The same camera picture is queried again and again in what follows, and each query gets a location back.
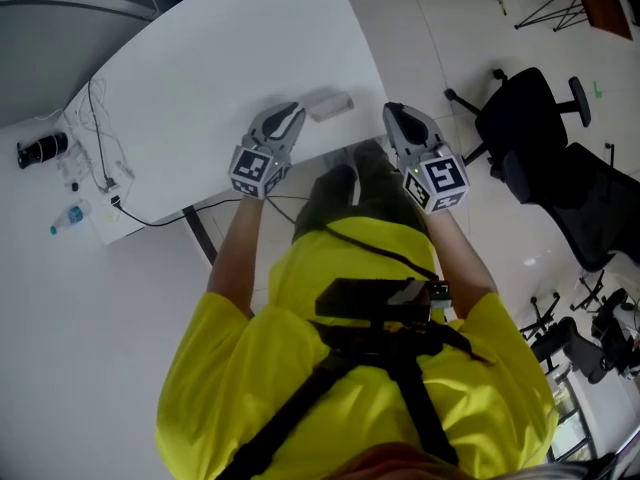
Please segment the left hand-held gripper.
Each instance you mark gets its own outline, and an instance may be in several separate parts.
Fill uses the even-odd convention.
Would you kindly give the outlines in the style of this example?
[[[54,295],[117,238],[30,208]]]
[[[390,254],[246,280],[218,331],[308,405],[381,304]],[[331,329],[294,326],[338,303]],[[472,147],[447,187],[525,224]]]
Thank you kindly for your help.
[[[232,189],[264,200],[285,178],[305,119],[306,110],[297,102],[257,114],[234,150],[228,171]]]

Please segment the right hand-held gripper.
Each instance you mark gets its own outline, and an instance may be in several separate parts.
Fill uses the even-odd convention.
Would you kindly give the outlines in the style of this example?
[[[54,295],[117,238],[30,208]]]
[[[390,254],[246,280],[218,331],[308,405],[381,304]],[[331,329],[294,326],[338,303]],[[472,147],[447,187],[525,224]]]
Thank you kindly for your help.
[[[460,204],[470,183],[461,156],[444,140],[435,120],[394,102],[384,105],[382,117],[410,199],[426,214]]]

